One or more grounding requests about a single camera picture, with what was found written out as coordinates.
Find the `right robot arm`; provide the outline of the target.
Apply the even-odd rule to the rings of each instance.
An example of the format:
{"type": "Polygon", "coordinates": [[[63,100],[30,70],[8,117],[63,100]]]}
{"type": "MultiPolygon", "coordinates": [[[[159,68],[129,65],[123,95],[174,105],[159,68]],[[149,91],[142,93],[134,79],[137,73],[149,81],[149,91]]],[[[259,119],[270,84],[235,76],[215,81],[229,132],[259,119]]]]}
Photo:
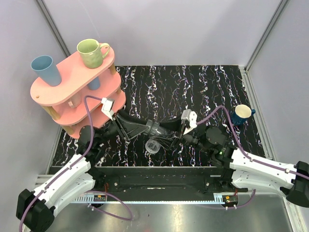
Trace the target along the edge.
{"type": "Polygon", "coordinates": [[[219,179],[223,191],[261,190],[278,194],[298,206],[309,206],[309,165],[306,162],[288,164],[253,155],[240,146],[229,144],[227,133],[213,126],[207,126],[203,134],[192,134],[186,123],[181,123],[176,131],[160,126],[151,138],[165,149],[181,143],[205,152],[211,165],[223,168],[227,174],[219,179]]]}

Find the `clear elbow pipe fitting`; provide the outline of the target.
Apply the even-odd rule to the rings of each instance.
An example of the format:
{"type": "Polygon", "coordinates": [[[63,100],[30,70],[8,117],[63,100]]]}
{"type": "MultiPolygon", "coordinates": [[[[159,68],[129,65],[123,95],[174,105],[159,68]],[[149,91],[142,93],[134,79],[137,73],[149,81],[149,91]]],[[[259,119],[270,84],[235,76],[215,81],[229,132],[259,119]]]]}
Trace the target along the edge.
{"type": "MultiPolygon", "coordinates": [[[[154,136],[171,136],[173,134],[174,132],[162,133],[157,131],[157,134],[154,136]]],[[[160,148],[163,148],[157,141],[154,140],[154,136],[149,136],[148,141],[145,143],[146,151],[151,154],[156,154],[160,150],[160,148]]]]}

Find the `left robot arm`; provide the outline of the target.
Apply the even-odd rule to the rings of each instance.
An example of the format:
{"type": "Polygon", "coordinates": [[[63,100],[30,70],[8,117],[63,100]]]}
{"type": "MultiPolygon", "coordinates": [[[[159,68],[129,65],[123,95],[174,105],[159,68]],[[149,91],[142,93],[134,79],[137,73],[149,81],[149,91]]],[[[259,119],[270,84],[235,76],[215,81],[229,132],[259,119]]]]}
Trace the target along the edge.
{"type": "Polygon", "coordinates": [[[104,187],[104,174],[95,164],[99,159],[99,145],[103,139],[118,134],[130,140],[140,134],[150,134],[153,121],[145,121],[119,110],[110,118],[107,127],[95,129],[93,119],[87,116],[88,125],[80,134],[79,153],[49,180],[30,191],[23,190],[17,200],[16,217],[23,227],[32,232],[44,232],[54,222],[58,213],[81,194],[104,187]]]}

